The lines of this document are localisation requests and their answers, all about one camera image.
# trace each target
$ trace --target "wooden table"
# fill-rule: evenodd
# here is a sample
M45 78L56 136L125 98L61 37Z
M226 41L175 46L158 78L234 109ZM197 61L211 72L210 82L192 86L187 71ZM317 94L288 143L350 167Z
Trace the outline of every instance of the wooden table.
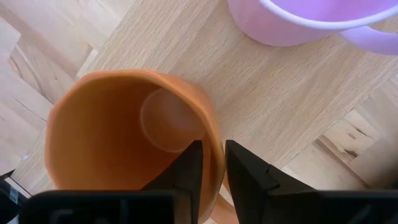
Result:
M378 28L397 32L398 20ZM261 45L234 24L225 0L140 0L86 72L127 68L198 83L213 102L223 139L281 168L397 74L398 58L362 52L338 36L295 47ZM52 188L43 141L12 177L33 194Z

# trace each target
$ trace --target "cup rim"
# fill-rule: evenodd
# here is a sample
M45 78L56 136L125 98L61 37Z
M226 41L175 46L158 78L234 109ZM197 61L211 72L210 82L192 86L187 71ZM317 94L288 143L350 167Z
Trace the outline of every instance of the cup rim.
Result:
M65 103L70 100L70 98L78 91L81 89L83 86L87 85L90 82L97 81L100 79L106 79L106 78L117 78L117 77L131 77L139 80L144 80L147 82L151 82L161 88L165 88L168 91L171 91L173 94L176 94L179 98L181 98L184 102L190 105L192 110L197 114L197 116L200 118L202 123L204 124L206 133L209 137L209 140L211 141L211 145L213 150L211 150L211 161L215 160L216 162L210 162L211 166L213 164L218 164L219 166L214 167L215 168L215 174L216 174L216 182L213 182L212 184L212 189L209 192L209 195L211 196L212 200L209 205L207 205L207 209L202 215L206 215L208 212L209 208L212 208L213 204L215 203L216 196L218 195L219 188L221 186L221 183L223 181L224 173L225 173L225 167L226 167L226 162L224 159L224 151L223 151L223 146L221 143L221 136L219 133L216 133L215 130L211 127L211 121L208 117L208 115L205 113L205 106L202 105L201 103L198 103L196 99L196 96L192 95L187 95L184 94L183 90L180 88L176 87L174 84L172 84L173 80L170 80L170 78L177 78L181 81L184 81L181 77L173 77L172 75L167 75L159 72L155 72L152 70L111 70L111 71L95 71L88 73L84 77L82 77L80 80L78 80L68 91L67 93L60 99L58 100L53 108L50 111L49 118L47 121L47 130L46 130L46 137L45 137L45 153L44 153L44 161L45 161L45 166L46 168L50 167L50 161L48 160L49 158L49 153L50 146L52 145L52 137L51 137L51 129L52 126L54 125L54 121L57 119L57 116L59 114L59 111L65 106ZM47 172L49 173L49 176L52 178L54 186L58 188L58 185L56 181L53 179L54 174L52 174L51 169L47 169Z

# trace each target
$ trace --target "wood grain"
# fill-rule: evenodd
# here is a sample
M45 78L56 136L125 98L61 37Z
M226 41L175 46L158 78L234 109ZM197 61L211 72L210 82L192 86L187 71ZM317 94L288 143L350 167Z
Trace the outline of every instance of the wood grain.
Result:
M318 190L368 188L352 170L342 166L322 145L315 143L306 147L281 170Z
M42 132L27 153L27 159L22 160L11 175L13 180L32 195L54 189L44 166L44 138L45 132Z
M261 45L236 27L226 1L134 1L87 72L150 68L194 81L213 100L224 139L282 167L395 75L397 62L336 36Z
M52 104L0 63L0 174L15 167L45 128Z
M374 188L388 187L398 179L397 77L385 82L319 137L334 155Z
M0 174L32 149L52 103L76 82L131 4L0 0Z

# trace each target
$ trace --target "wooden floor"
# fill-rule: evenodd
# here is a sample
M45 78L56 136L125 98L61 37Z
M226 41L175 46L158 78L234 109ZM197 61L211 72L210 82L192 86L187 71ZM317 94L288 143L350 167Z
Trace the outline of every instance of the wooden floor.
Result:
M43 148L49 109L84 75L79 71L132 2L0 0L0 174L32 156L31 149ZM398 177L397 118L398 75L282 170L317 189L388 186ZM32 194L34 178L25 178Z

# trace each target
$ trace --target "orange cup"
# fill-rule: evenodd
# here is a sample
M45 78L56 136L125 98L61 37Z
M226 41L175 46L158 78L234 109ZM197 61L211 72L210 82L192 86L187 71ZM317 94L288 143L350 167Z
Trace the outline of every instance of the orange cup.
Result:
M45 165L58 189L140 190L196 139L203 144L203 222L225 172L208 97L193 83L150 70L94 72L51 110Z

